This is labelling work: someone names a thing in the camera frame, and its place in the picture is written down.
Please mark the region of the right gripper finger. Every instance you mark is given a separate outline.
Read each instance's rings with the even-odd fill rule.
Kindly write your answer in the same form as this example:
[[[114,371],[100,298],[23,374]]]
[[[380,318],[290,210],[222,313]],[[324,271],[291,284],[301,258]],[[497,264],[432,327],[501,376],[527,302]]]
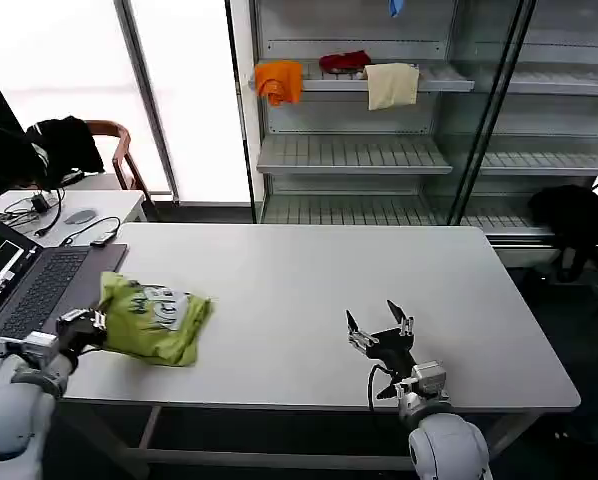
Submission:
[[[399,325],[399,335],[411,337],[413,335],[414,318],[412,316],[408,316],[399,305],[395,304],[391,300],[388,300],[387,304],[391,314]]]
[[[348,327],[348,341],[355,349],[360,352],[366,352],[369,348],[379,343],[378,339],[359,328],[349,310],[346,311],[346,320]]]

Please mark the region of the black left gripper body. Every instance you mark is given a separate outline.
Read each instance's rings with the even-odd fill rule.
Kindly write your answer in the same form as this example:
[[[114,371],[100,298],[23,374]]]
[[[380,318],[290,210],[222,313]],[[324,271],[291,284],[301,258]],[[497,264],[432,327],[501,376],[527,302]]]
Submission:
[[[105,325],[98,320],[85,318],[57,322],[59,351],[68,356],[78,356],[87,346],[102,347],[106,341]]]

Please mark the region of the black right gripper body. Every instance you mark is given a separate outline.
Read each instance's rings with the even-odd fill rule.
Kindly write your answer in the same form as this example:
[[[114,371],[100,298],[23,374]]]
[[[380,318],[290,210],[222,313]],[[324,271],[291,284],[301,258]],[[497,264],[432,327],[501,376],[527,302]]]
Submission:
[[[380,360],[393,377],[409,377],[416,364],[410,353],[415,336],[412,333],[401,335],[400,329],[394,328],[373,333],[372,337],[375,341],[365,349],[366,356]]]

